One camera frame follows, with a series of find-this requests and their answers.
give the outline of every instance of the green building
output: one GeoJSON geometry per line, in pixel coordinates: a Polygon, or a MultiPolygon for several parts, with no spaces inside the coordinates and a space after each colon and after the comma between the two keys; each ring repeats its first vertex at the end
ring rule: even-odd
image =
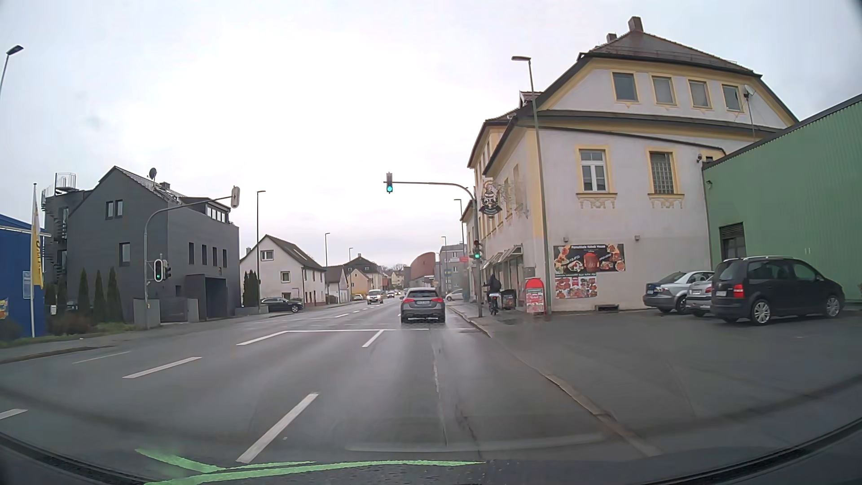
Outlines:
{"type": "Polygon", "coordinates": [[[703,164],[713,268],[805,260],[862,301],[862,95],[703,164]]]}

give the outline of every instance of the road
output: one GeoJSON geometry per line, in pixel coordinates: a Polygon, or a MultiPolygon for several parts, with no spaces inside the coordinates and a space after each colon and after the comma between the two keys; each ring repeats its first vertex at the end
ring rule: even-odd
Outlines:
{"type": "Polygon", "coordinates": [[[171,457],[224,468],[642,457],[454,313],[401,325],[398,307],[269,316],[4,364],[0,432],[153,479],[193,474],[171,457]]]}

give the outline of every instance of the overcast sky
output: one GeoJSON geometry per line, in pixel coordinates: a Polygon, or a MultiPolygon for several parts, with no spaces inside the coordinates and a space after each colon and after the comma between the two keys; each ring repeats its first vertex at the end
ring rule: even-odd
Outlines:
{"type": "Polygon", "coordinates": [[[595,0],[0,0],[0,47],[21,44],[0,95],[0,213],[29,220],[55,172],[90,189],[112,166],[178,192],[242,189],[240,250],[260,234],[324,263],[381,264],[459,242],[457,188],[485,118],[579,52],[648,33],[734,60],[804,119],[862,92],[858,3],[595,0]]]}

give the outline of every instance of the dark van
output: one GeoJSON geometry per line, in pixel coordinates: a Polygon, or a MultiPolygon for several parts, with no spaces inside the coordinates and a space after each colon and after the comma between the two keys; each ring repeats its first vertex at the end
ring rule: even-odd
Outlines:
{"type": "Polygon", "coordinates": [[[727,322],[820,313],[835,318],[844,306],[841,285],[807,262],[785,256],[722,261],[712,278],[712,313],[727,322]]]}

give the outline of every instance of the yellow flag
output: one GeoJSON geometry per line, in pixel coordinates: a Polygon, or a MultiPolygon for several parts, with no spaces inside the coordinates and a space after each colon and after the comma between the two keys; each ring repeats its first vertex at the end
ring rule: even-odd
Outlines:
{"type": "Polygon", "coordinates": [[[39,251],[39,206],[36,204],[36,185],[33,184],[33,221],[30,226],[30,278],[34,287],[42,287],[42,259],[39,251]]]}

